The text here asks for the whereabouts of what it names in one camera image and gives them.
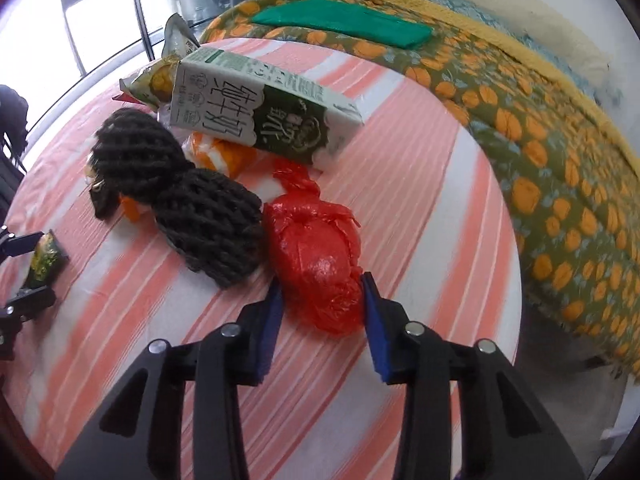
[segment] metal rivet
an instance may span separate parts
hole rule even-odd
[[[478,341],[478,349],[484,354],[492,354],[497,350],[497,346],[490,339],[481,339]]]
[[[167,344],[164,339],[156,339],[155,341],[149,343],[148,348],[152,354],[161,354],[166,350],[166,346]]]
[[[417,321],[410,321],[404,326],[404,331],[407,332],[408,335],[422,335],[424,334],[424,330],[424,325]]]
[[[242,332],[242,329],[237,323],[227,323],[220,329],[220,333],[224,337],[237,337],[240,335],[240,332]]]

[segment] knotted red plastic bag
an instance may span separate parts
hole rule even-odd
[[[325,332],[355,332],[364,322],[360,225],[349,208],[320,200],[304,166],[279,159],[273,176],[286,193],[264,205],[262,222],[287,307]]]

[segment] green and orange floral fabric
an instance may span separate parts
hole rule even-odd
[[[335,32],[252,23],[260,10],[290,1],[243,2],[215,19],[202,42],[242,37],[320,44],[429,88],[491,161],[511,213],[526,297],[638,375],[640,186],[585,110],[557,82],[488,41],[383,0],[340,1],[426,23],[432,38],[401,50]]]

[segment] black knitted object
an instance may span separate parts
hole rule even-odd
[[[220,287],[260,262],[260,199],[221,173],[197,170],[174,136],[132,108],[114,112],[97,132],[92,166],[110,189],[151,205],[158,227],[191,270]]]

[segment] red and white striped tablecloth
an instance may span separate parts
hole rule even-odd
[[[223,40],[220,47],[302,73],[356,99],[366,126],[335,171],[318,177],[322,198],[350,207],[362,228],[360,265],[383,296],[412,319],[462,344],[497,341],[514,358],[520,270],[511,222],[491,167],[469,133],[427,89],[372,62],[320,46]],[[119,375],[154,338],[201,339],[264,297],[270,275],[218,290],[188,270],[150,216],[94,218],[82,174],[104,119],[122,106],[111,89],[77,114],[27,175],[8,226],[52,228],[70,256],[55,290],[59,305],[25,324],[4,394],[43,457],[56,467]],[[281,193],[269,159],[240,181],[263,200]],[[28,257],[0,269],[3,298],[24,278]],[[271,373],[239,392],[253,480],[391,478],[402,388],[373,370],[364,333],[333,339],[286,318]],[[182,471],[192,478],[186,395]],[[454,470],[460,410],[453,404]]]

